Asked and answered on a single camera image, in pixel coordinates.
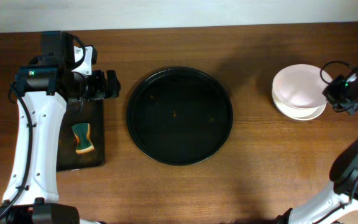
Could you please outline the white plate front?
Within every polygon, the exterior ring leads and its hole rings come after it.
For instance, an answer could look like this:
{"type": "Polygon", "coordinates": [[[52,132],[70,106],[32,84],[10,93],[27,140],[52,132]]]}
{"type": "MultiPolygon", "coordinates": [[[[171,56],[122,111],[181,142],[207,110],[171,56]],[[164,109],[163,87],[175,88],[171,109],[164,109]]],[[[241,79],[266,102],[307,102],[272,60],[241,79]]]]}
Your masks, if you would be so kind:
{"type": "Polygon", "coordinates": [[[320,77],[321,69],[313,65],[296,64],[280,70],[274,77],[272,91],[288,106],[310,109],[326,104],[323,90],[327,87],[320,77]]]}

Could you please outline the white plate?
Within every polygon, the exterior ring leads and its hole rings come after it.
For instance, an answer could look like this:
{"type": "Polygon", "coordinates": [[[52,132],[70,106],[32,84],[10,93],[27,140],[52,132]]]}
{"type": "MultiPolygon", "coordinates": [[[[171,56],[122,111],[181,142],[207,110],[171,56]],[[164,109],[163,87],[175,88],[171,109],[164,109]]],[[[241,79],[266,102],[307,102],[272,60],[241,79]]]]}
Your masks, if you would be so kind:
{"type": "Polygon", "coordinates": [[[307,121],[317,118],[326,108],[326,100],[321,96],[301,93],[300,95],[282,96],[272,91],[272,99],[277,109],[285,116],[307,121]]]}
{"type": "Polygon", "coordinates": [[[288,106],[310,109],[326,104],[323,90],[327,87],[320,77],[321,69],[313,65],[296,64],[280,70],[274,77],[272,91],[288,106]]]}

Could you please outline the green orange sponge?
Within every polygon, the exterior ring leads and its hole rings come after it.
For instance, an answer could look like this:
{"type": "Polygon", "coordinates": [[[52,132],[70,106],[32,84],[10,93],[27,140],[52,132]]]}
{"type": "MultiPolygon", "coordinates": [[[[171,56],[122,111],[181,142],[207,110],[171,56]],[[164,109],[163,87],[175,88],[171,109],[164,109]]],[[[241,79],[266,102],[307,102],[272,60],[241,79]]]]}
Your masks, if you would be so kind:
{"type": "Polygon", "coordinates": [[[76,139],[75,152],[77,154],[86,154],[95,150],[91,142],[91,129],[89,123],[78,123],[71,127],[76,139]]]}

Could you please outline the pale green plate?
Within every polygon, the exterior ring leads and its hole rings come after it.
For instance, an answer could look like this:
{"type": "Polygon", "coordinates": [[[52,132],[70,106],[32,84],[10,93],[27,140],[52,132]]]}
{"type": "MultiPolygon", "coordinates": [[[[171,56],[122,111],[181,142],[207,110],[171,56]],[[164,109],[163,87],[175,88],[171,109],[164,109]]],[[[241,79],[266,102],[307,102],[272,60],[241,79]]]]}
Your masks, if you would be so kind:
{"type": "Polygon", "coordinates": [[[312,120],[317,118],[319,115],[321,115],[325,109],[325,105],[317,107],[317,108],[312,108],[312,109],[294,109],[294,108],[290,108],[290,109],[285,109],[283,111],[283,113],[291,118],[291,119],[295,119],[295,120],[299,120],[299,121],[307,121],[307,120],[312,120]]]}

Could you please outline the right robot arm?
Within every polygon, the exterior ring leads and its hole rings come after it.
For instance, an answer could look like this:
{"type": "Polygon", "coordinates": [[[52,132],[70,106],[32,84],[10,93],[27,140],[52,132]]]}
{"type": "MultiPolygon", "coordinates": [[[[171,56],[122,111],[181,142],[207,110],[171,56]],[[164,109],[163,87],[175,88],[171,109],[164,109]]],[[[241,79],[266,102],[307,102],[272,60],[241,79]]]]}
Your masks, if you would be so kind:
{"type": "MultiPolygon", "coordinates": [[[[354,114],[358,110],[358,65],[346,64],[349,73],[334,80],[324,78],[323,98],[337,113],[354,114]]],[[[358,138],[334,161],[328,186],[300,207],[289,208],[275,223],[338,223],[348,213],[358,210],[358,138]]]]}

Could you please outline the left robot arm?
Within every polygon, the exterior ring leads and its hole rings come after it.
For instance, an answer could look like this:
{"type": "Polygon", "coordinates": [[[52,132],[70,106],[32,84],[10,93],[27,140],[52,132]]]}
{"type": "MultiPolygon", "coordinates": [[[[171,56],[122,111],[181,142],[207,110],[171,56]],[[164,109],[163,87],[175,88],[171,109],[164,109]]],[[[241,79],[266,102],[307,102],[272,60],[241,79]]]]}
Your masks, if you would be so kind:
{"type": "Polygon", "coordinates": [[[58,202],[60,128],[70,100],[116,98],[114,70],[21,67],[11,83],[17,97],[19,130],[12,175],[0,206],[0,223],[83,223],[77,208],[58,202]]]}

